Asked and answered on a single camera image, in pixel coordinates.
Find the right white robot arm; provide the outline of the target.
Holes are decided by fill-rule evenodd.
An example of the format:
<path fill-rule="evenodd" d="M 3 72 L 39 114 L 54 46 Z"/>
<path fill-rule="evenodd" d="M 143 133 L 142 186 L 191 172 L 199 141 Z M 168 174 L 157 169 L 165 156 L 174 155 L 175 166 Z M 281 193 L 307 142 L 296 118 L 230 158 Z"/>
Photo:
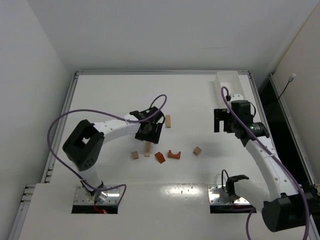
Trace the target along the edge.
<path fill-rule="evenodd" d="M 262 214 L 266 227 L 271 232 L 305 226 L 309 233 L 310 210 L 308 200 L 311 195 L 304 193 L 292 179 L 273 149 L 270 134 L 261 122 L 254 122 L 253 115 L 246 108 L 240 112 L 240 119 L 252 132 L 249 135 L 244 127 L 227 109 L 215 109 L 214 132 L 219 132 L 220 122 L 226 133 L 234 133 L 244 148 L 253 157 L 260 170 L 268 191 L 257 187 L 248 176 L 241 174 L 230 176 L 225 183 L 229 198 L 245 198 Z"/>

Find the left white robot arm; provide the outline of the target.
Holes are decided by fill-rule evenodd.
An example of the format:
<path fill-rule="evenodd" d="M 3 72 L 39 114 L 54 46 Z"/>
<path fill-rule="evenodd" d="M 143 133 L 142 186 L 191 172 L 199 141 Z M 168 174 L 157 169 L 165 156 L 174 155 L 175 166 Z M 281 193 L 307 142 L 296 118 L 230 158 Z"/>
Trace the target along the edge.
<path fill-rule="evenodd" d="M 95 164 L 102 146 L 126 135 L 140 141 L 158 144 L 166 117 L 157 107 L 131 111 L 127 115 L 103 122 L 80 121 L 62 146 L 67 158 L 76 166 L 82 185 L 91 197 L 105 185 Z"/>

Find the white perforated box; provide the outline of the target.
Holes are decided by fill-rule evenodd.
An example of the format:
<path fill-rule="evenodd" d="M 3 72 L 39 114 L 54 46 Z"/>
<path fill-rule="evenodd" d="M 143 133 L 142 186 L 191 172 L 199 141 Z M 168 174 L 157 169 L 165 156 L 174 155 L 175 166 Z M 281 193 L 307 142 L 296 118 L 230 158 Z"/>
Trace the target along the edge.
<path fill-rule="evenodd" d="M 236 99 L 239 99 L 240 97 L 245 99 L 246 97 L 237 71 L 218 71 L 213 81 L 213 85 L 218 108 L 220 109 L 226 108 L 221 94 L 222 87 L 227 87 L 231 97 L 235 96 Z"/>

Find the light long wood block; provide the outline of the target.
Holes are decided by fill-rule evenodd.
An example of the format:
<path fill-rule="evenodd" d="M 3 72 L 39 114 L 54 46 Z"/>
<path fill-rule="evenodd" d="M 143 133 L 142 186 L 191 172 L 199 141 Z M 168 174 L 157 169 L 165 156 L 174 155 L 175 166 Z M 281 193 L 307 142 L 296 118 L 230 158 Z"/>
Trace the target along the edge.
<path fill-rule="evenodd" d="M 144 148 L 144 156 L 145 157 L 150 157 L 151 155 L 151 143 L 150 142 L 146 142 L 145 143 L 145 148 Z"/>

